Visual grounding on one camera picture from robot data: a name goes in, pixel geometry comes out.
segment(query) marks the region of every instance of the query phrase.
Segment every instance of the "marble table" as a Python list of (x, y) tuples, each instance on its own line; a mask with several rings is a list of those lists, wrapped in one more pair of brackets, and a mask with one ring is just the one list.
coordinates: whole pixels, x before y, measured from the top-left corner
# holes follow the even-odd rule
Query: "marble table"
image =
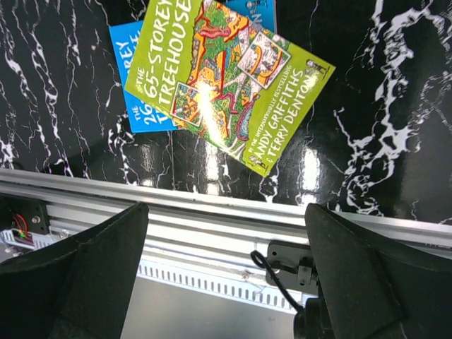
[(265, 179), (130, 132), (108, 26), (146, 2), (2, 1), (2, 167), (452, 224), (452, 1), (279, 0), (279, 33), (337, 69)]

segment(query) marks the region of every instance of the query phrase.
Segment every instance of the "book cover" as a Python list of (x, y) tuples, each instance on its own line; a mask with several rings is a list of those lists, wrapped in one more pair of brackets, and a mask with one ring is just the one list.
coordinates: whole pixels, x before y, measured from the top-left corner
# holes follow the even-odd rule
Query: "book cover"
[(238, 14), (246, 16), (253, 23), (277, 32), (275, 0), (226, 0), (225, 5)]
[(124, 89), (142, 26), (143, 21), (136, 21), (109, 28), (130, 127), (134, 133), (172, 131), (178, 129), (177, 124), (173, 120)]
[(155, 0), (126, 90), (268, 175), (334, 66), (212, 0)]

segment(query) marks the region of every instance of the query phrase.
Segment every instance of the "blue book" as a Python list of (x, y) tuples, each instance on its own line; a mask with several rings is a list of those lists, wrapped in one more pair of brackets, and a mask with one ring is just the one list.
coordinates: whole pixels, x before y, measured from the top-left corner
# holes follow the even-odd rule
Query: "blue book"
[[(253, 22), (276, 32), (275, 0), (226, 0), (225, 4), (238, 14), (247, 16)], [(180, 129), (181, 127), (166, 115), (124, 89), (142, 26), (143, 21), (134, 21), (109, 28), (131, 130), (133, 133), (143, 133)]]
[(178, 127), (170, 118), (124, 89), (133, 53), (140, 36), (141, 26), (143, 26), (143, 21), (110, 27), (110, 38), (112, 39), (114, 56), (118, 64), (130, 127), (133, 133), (173, 131), (178, 129)]
[(276, 32), (275, 0), (226, 0), (225, 5), (254, 23)]

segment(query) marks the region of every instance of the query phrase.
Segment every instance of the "gray floor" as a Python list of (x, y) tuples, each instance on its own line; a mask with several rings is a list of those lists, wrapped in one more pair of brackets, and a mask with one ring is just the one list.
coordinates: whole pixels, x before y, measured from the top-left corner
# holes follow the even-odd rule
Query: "gray floor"
[(137, 278), (121, 339), (292, 339), (290, 314)]

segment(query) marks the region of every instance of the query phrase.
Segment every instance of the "black cable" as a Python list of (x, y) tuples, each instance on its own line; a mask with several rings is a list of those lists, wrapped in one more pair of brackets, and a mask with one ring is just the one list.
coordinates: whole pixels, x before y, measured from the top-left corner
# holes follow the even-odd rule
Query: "black cable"
[(294, 309), (297, 310), (298, 313), (302, 312), (304, 313), (304, 308), (302, 305), (298, 304), (292, 295), (289, 294), (283, 283), (280, 281), (278, 276), (276, 275), (275, 271), (271, 268), (270, 264), (268, 263), (265, 256), (262, 255), (259, 251), (252, 251), (251, 252), (251, 260), (256, 264), (256, 266), (260, 268), (265, 268), (270, 275), (270, 277), (275, 282), (276, 286), (278, 286), (278, 289), (281, 291), (284, 298), (289, 302), (289, 304), (292, 305)]

